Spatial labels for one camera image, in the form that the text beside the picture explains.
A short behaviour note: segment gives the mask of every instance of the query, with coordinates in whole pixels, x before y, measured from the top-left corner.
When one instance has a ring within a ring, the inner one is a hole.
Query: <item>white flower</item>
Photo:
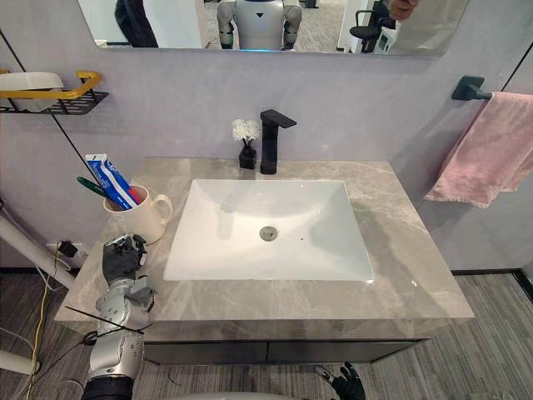
[[[248,126],[248,139],[258,139],[261,137],[261,123],[258,121],[250,120],[247,122]]]
[[[235,140],[247,140],[258,139],[261,136],[261,124],[257,121],[243,121],[236,119],[232,123],[233,126],[233,138]]]

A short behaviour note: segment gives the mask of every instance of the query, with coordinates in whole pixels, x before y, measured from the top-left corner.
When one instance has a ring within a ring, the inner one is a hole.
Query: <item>mug handle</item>
[[[164,203],[167,206],[168,213],[166,217],[162,217],[161,221],[159,222],[163,227],[168,224],[170,219],[172,218],[172,202],[170,201],[170,198],[168,198],[165,194],[158,194],[155,196],[155,198],[152,201],[152,205],[155,206],[157,203]]]

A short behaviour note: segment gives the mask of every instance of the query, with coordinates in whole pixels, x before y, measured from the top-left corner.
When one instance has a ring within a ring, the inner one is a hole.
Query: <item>cabinet drawer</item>
[[[408,348],[418,341],[401,342],[270,342],[269,363],[368,363]]]
[[[158,364],[264,363],[267,342],[146,343],[144,358]]]

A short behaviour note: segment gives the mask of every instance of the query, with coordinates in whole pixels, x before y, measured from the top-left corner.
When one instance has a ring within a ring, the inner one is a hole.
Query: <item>mug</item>
[[[115,218],[122,226],[123,233],[136,233],[141,235],[147,244],[154,243],[163,236],[165,226],[172,218],[172,203],[164,194],[158,194],[150,199],[148,190],[140,185],[131,185],[133,192],[141,199],[141,203],[129,210],[121,210],[118,205],[106,198],[103,201],[104,209]],[[156,210],[158,203],[167,207],[167,215],[162,217]]]

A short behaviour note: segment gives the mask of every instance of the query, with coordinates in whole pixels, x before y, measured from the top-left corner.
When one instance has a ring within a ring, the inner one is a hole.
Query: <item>black cable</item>
[[[144,332],[141,329],[131,329],[130,327],[125,327],[124,325],[121,325],[120,323],[114,323],[113,321],[108,321],[107,319],[104,319],[104,318],[101,318],[101,317],[97,317],[96,315],[92,315],[89,312],[84,312],[82,310],[78,310],[78,309],[73,308],[73,307],[65,306],[65,308],[68,308],[69,310],[73,310],[73,311],[75,311],[77,313],[86,315],[88,317],[95,318],[98,321],[102,321],[103,323],[111,323],[111,325],[114,325],[115,327],[119,327],[121,329],[126,329],[127,331],[130,331],[130,332],[140,333],[141,335],[144,335]]]
[[[57,120],[57,117],[54,114],[52,114],[52,112],[50,112],[50,115],[52,116],[53,120],[56,122],[56,124],[59,127],[59,129],[61,129],[61,132],[62,132],[63,136],[68,140],[68,142],[70,143],[71,147],[76,152],[76,154],[79,157],[79,159],[82,160],[83,166],[89,171],[89,173],[94,178],[94,180],[96,182],[98,182],[97,177],[94,175],[94,172],[92,171],[91,168],[89,168],[89,166],[85,162],[85,158],[83,158],[82,154],[80,154],[80,152],[77,150],[76,146],[74,146],[74,143],[72,142],[71,138],[67,135],[67,132],[65,132],[65,129],[63,129],[62,124],[59,123],[59,121]]]
[[[11,54],[15,57],[15,60],[17,60],[17,63],[20,66],[20,68],[24,72],[26,72],[26,68],[22,65],[20,59],[18,58],[17,54],[15,53],[15,50],[13,50],[13,47],[11,46],[11,43],[7,40],[7,37],[3,34],[2,29],[0,29],[0,35],[2,36],[3,41],[6,43],[7,48],[9,48],[9,51],[11,52]],[[50,112],[50,115],[52,116],[53,120],[56,122],[56,124],[59,127],[59,129],[61,129],[61,132],[63,133],[65,138],[68,140],[68,142],[70,143],[71,147],[76,152],[77,156],[80,158],[80,160],[82,160],[82,163],[85,166],[85,168],[89,171],[89,173],[92,175],[92,177],[98,182],[97,177],[94,176],[94,173],[92,172],[91,168],[89,168],[89,166],[85,162],[85,159],[82,157],[82,154],[80,154],[80,152],[77,150],[76,146],[74,146],[74,143],[72,142],[70,137],[67,135],[67,133],[65,132],[65,129],[63,129],[63,126],[61,125],[61,123],[59,123],[59,121],[57,120],[56,116],[54,114],[52,114],[52,112]]]
[[[6,43],[6,46],[7,46],[7,48],[9,48],[9,51],[11,52],[11,54],[15,57],[15,60],[17,60],[17,63],[18,63],[18,65],[19,65],[19,67],[20,67],[24,72],[26,72],[26,68],[22,65],[22,63],[21,63],[20,60],[18,59],[17,54],[16,54],[15,51],[13,50],[13,47],[11,47],[11,43],[7,40],[7,37],[6,37],[6,35],[3,34],[1,28],[0,28],[0,35],[2,35],[2,39],[3,39],[3,41]]]
[[[515,76],[516,71],[518,71],[518,68],[520,68],[520,66],[522,65],[522,63],[524,62],[524,60],[526,59],[527,55],[530,53],[532,48],[533,48],[533,42],[531,42],[530,46],[526,50],[526,53],[524,53],[524,55],[522,56],[522,59],[518,62],[518,65],[515,67],[515,69],[513,70],[512,74],[509,76],[509,79],[507,79],[506,84],[503,85],[503,88],[501,89],[502,92],[504,92],[506,90],[507,85],[509,84],[511,79]]]
[[[52,363],[52,365],[50,367],[48,367],[48,369],[43,372],[42,374],[39,374],[38,378],[35,380],[35,382],[33,383],[33,386],[35,387],[37,385],[37,383],[44,378],[44,376],[50,372],[50,370],[52,368],[54,368],[57,363],[59,363],[61,360],[63,360],[72,350],[74,350],[75,348],[77,348],[79,345],[83,344],[83,341],[81,342],[78,342],[76,343],[74,346],[70,347],[60,358],[58,358],[56,361],[54,361]]]
[[[170,376],[170,371],[167,371],[167,378],[170,382],[174,383],[176,386],[181,387],[182,385],[179,382],[176,382],[172,377]]]

